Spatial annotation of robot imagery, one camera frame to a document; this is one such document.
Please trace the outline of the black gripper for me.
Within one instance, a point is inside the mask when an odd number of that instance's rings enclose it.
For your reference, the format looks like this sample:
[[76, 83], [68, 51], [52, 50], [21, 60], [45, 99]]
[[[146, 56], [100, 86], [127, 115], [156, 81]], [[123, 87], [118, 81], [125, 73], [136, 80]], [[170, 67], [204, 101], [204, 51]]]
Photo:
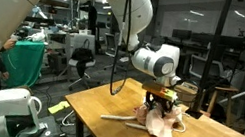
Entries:
[[161, 98], [153, 93], [149, 93], [147, 91], [145, 93], [145, 105], [148, 107], [148, 110], [155, 110], [157, 107], [160, 108], [160, 114], [162, 117], [165, 116], [166, 113], [172, 112], [173, 102], [167, 100], [166, 98]]

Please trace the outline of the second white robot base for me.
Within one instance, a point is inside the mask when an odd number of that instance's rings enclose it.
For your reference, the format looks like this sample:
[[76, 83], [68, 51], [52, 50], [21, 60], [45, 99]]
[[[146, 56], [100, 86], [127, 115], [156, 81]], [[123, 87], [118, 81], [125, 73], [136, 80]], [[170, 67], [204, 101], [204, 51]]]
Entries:
[[42, 103], [27, 89], [0, 91], [0, 137], [67, 137], [54, 118], [38, 118]]

